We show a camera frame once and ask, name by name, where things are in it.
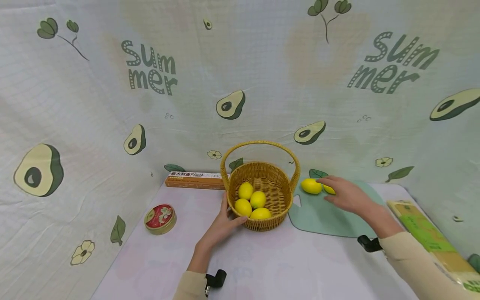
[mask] lemon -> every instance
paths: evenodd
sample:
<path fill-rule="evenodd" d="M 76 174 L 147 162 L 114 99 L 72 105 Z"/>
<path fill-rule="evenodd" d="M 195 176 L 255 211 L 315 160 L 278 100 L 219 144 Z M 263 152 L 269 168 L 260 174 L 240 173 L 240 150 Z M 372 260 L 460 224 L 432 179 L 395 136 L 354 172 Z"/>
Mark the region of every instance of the lemon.
<path fill-rule="evenodd" d="M 256 191 L 252 194 L 250 198 L 250 204 L 252 205 L 253 209 L 261 208 L 265 206 L 267 199 L 265 197 L 264 192 Z"/>
<path fill-rule="evenodd" d="M 268 219 L 272 217 L 272 213 L 264 207 L 260 207 L 252 211 L 252 214 L 250 215 L 251 219 Z"/>
<path fill-rule="evenodd" d="M 319 194 L 322 191 L 322 184 L 316 182 L 315 178 L 304 179 L 300 185 L 309 194 Z"/>
<path fill-rule="evenodd" d="M 247 181 L 241 184 L 239 188 L 239 198 L 250 200 L 253 194 L 253 186 Z"/>
<path fill-rule="evenodd" d="M 241 215 L 241 216 L 250 216 L 252 214 L 252 206 L 250 205 L 250 202 L 248 202 L 247 199 L 238 199 L 235 201 L 235 210 Z"/>
<path fill-rule="evenodd" d="M 325 190 L 325 192 L 327 192 L 331 195 L 336 195 L 335 191 L 331 187 L 329 187 L 328 185 L 324 185 L 324 190 Z"/>

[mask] avocado illustration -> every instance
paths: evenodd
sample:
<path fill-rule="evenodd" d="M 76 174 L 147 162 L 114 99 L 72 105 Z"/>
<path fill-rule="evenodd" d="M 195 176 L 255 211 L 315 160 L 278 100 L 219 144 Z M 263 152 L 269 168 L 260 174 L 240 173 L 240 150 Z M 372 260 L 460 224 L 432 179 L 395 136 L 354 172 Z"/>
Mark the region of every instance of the avocado illustration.
<path fill-rule="evenodd" d="M 63 180 L 60 153 L 54 146 L 39 144 L 33 147 L 18 165 L 13 182 L 33 196 L 50 196 Z"/>
<path fill-rule="evenodd" d="M 440 101 L 430 114 L 430 120 L 442 121 L 458 116 L 467 108 L 480 102 L 480 89 L 472 88 Z"/>
<path fill-rule="evenodd" d="M 127 137 L 123 143 L 123 149 L 130 154 L 139 154 L 146 146 L 145 128 L 137 124 L 132 129 L 132 133 Z"/>
<path fill-rule="evenodd" d="M 209 20 L 204 19 L 204 25 L 206 30 L 212 29 L 212 22 L 210 22 Z"/>
<path fill-rule="evenodd" d="M 231 93 L 216 103 L 216 112 L 227 120 L 234 120 L 241 114 L 245 104 L 245 93 L 242 90 Z"/>
<path fill-rule="evenodd" d="M 316 123 L 307 125 L 298 129 L 293 136 L 293 139 L 302 145 L 313 144 L 320 134 L 324 132 L 326 123 L 324 121 L 318 121 Z"/>

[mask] sleeve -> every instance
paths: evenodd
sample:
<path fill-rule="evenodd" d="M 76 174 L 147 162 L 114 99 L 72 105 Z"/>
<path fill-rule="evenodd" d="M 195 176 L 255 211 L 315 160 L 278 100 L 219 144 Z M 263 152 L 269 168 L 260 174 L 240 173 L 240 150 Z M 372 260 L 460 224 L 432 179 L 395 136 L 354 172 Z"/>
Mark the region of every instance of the sleeve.
<path fill-rule="evenodd" d="M 380 239 L 380 245 L 388 262 L 419 300 L 470 299 L 470 294 L 439 269 L 430 254 L 409 232 Z"/>
<path fill-rule="evenodd" d="M 186 271 L 183 273 L 173 300 L 205 300 L 205 274 Z"/>

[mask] flower print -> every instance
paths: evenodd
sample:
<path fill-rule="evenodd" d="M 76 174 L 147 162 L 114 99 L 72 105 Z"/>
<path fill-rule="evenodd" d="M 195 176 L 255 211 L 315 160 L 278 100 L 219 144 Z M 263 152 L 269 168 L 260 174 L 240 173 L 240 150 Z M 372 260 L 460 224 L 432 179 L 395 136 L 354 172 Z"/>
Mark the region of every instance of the flower print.
<path fill-rule="evenodd" d="M 84 242 L 75 249 L 72 255 L 71 265 L 83 264 L 92 255 L 95 249 L 95 243 L 91 240 L 84 240 Z"/>
<path fill-rule="evenodd" d="M 388 167 L 391 165 L 393 162 L 393 158 L 391 157 L 383 157 L 383 158 L 378 158 L 375 160 L 375 165 L 377 167 L 383 168 L 383 167 Z"/>
<path fill-rule="evenodd" d="M 160 224 L 163 224 L 165 223 L 165 219 L 167 219 L 168 216 L 172 214 L 172 210 L 164 207 L 160 210 L 160 212 L 161 214 L 158 216 L 158 220 L 160 221 Z"/>
<path fill-rule="evenodd" d="M 208 157 L 210 157 L 211 159 L 222 158 L 222 154 L 219 151 L 212 150 L 212 151 L 208 151 L 207 154 L 208 154 Z"/>

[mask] woven basket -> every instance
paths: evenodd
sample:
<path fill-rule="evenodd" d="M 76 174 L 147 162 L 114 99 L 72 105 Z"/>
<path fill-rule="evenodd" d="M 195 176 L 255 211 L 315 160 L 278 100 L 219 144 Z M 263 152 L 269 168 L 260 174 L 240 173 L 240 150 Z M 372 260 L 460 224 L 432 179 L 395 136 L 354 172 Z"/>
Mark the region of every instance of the woven basket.
<path fill-rule="evenodd" d="M 227 157 L 242 146 L 252 144 L 266 144 L 278 147 L 293 158 L 295 162 L 295 172 L 291 179 L 278 167 L 261 161 L 250 162 L 233 170 L 228 178 L 225 170 L 225 161 Z M 248 181 L 253 186 L 254 191 L 262 191 L 266 196 L 265 208 L 271 213 L 269 219 L 255 220 L 248 219 L 244 226 L 253 231 L 268 231 L 280 225 L 287 216 L 288 210 L 293 203 L 293 191 L 300 178 L 300 163 L 297 157 L 284 146 L 269 141 L 249 141 L 238 144 L 227 151 L 220 163 L 220 173 L 222 175 L 225 190 L 227 191 L 228 205 L 233 213 L 239 216 L 234 208 L 235 201 L 238 200 L 238 191 L 242 183 Z"/>

